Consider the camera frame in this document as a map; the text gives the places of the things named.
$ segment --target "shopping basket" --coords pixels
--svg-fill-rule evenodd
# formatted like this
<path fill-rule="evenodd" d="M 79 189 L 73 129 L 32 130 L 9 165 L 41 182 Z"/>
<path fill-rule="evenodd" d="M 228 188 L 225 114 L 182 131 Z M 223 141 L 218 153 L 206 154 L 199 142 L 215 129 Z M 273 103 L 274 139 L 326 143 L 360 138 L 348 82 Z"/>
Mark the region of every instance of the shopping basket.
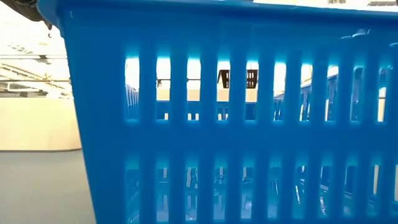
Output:
<path fill-rule="evenodd" d="M 224 222 L 241 220 L 242 167 L 254 156 L 253 223 L 397 223 L 392 212 L 398 140 L 398 17 L 393 13 L 271 6 L 199 0 L 41 0 L 43 16 L 60 28 L 67 46 L 85 165 L 96 221 L 127 222 L 125 173 L 139 168 L 139 222 L 157 222 L 155 170 L 159 158 L 169 172 L 169 218 L 185 220 L 185 169 L 198 161 L 198 223 L 212 223 L 214 168 L 226 159 Z M 361 32 L 355 41 L 342 38 Z M 169 119 L 157 119 L 156 61 L 171 63 Z M 139 96 L 128 119 L 125 59 L 139 57 Z M 199 120 L 187 121 L 187 60 L 200 58 Z M 231 63 L 228 119 L 217 120 L 217 61 Z M 285 92 L 275 118 L 275 62 L 286 64 Z M 248 60 L 259 63 L 256 119 L 245 120 Z M 300 71 L 313 66 L 309 121 L 300 121 Z M 325 121 L 327 70 L 339 70 L 333 121 Z M 359 108 L 351 120 L 353 71 L 364 79 Z M 384 121 L 377 122 L 379 69 L 390 67 Z M 277 219 L 267 217 L 268 170 L 280 154 Z M 320 175 L 331 169 L 329 214 L 318 217 Z M 355 164 L 354 212 L 343 215 L 347 166 Z M 376 213 L 369 214 L 369 172 L 378 164 Z M 294 217 L 296 167 L 305 166 L 302 217 Z"/>

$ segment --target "beige wall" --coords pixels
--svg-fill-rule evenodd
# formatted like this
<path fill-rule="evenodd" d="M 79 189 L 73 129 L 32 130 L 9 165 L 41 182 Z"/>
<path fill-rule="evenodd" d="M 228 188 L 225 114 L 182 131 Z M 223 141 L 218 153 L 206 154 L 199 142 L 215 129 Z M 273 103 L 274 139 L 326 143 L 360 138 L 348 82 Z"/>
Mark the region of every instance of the beige wall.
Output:
<path fill-rule="evenodd" d="M 73 100 L 0 98 L 0 151 L 79 148 Z"/>
<path fill-rule="evenodd" d="M 254 0 L 258 3 L 268 3 L 268 4 L 290 4 L 290 5 L 323 5 L 327 4 L 328 0 Z"/>
<path fill-rule="evenodd" d="M 170 100 L 169 89 L 157 89 L 157 100 Z M 199 101 L 200 90 L 187 90 L 187 100 Z M 217 101 L 229 101 L 229 89 L 217 90 Z M 246 89 L 246 102 L 257 102 L 257 89 Z"/>

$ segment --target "ceiling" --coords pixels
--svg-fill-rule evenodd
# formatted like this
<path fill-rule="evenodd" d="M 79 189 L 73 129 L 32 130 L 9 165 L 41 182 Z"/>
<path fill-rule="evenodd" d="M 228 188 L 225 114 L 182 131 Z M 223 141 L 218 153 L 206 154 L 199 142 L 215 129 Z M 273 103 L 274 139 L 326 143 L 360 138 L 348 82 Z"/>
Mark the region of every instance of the ceiling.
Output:
<path fill-rule="evenodd" d="M 255 0 L 255 2 L 264 3 L 284 3 L 284 4 L 301 4 L 318 7 L 343 7 L 380 11 L 398 11 L 396 6 L 375 6 L 369 7 L 368 0 L 346 0 L 347 4 L 326 4 L 327 0 Z M 55 80 L 68 80 L 69 69 L 66 60 L 66 50 L 60 32 L 56 27 L 48 31 L 47 26 L 43 22 L 32 22 L 5 4 L 0 2 L 0 66 L 12 68 L 15 71 L 9 79 L 44 79 L 52 80 L 48 83 L 35 83 L 34 85 L 27 83 L 12 83 L 18 88 L 40 88 L 45 91 L 59 90 L 63 95 L 72 93 L 72 88 L 68 82 L 54 82 Z M 255 62 L 248 65 L 256 69 L 258 64 Z M 169 60 L 160 60 L 158 63 L 158 76 L 160 78 L 170 78 Z M 189 78 L 200 78 L 200 63 L 191 61 L 188 63 L 188 69 L 192 68 L 192 72 L 188 71 Z M 219 69 L 229 69 L 228 62 L 219 63 Z M 138 83 L 138 61 L 127 60 L 126 81 L 134 86 Z M 0 67 L 0 80 L 6 79 L 4 74 L 10 75 Z M 275 76 L 275 87 L 284 88 L 284 76 L 280 78 Z M 200 84 L 189 83 L 189 88 L 199 88 Z"/>

